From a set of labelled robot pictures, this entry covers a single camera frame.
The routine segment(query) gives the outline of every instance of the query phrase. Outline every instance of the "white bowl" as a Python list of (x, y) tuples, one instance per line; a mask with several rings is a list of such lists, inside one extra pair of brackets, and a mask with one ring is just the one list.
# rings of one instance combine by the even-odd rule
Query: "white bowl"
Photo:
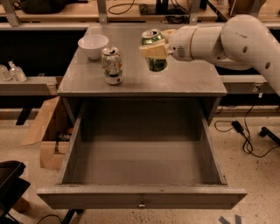
[(102, 56), (102, 49), (108, 42), (109, 39), (106, 36), (92, 34), (81, 38), (78, 46), (91, 60), (98, 60)]

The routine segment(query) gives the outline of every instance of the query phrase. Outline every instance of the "transparent bottle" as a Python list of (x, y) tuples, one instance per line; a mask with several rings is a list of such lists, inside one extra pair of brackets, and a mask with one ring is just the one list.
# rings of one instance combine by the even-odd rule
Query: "transparent bottle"
[(12, 61), (9, 61), (9, 65), (10, 65), (10, 75), (14, 81), (23, 82), (27, 80), (25, 73), (21, 69), (21, 67), (16, 66)]
[(4, 65), (0, 65), (0, 81), (8, 81), (11, 79), (11, 74), (8, 68)]

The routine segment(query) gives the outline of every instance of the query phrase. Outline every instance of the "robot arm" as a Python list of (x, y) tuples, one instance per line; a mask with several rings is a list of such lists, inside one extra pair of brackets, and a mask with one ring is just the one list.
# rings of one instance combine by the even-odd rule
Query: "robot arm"
[(222, 27), (184, 26), (163, 35), (161, 46), (140, 47), (145, 58), (166, 59), (171, 54), (176, 60), (206, 60), (233, 70), (253, 67), (280, 95), (280, 45), (257, 18), (240, 15)]

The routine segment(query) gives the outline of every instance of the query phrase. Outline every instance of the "black chair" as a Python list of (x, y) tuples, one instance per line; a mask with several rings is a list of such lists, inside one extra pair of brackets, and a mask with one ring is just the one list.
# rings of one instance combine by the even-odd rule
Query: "black chair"
[(16, 205), (30, 183), (21, 179), (24, 163), (18, 161), (0, 162), (0, 223), (9, 222), (8, 212)]

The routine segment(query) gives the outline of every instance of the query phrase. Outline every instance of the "soda can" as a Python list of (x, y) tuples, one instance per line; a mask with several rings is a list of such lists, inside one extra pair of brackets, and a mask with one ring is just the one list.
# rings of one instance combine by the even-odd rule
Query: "soda can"
[[(142, 33), (142, 45), (151, 45), (154, 42), (164, 39), (164, 36), (161, 34), (159, 29), (150, 29)], [(149, 59), (146, 58), (148, 68), (152, 72), (159, 72), (164, 70), (167, 67), (166, 59)]]
[(121, 54), (116, 47), (107, 47), (102, 50), (101, 64), (108, 84), (116, 85), (123, 81)]

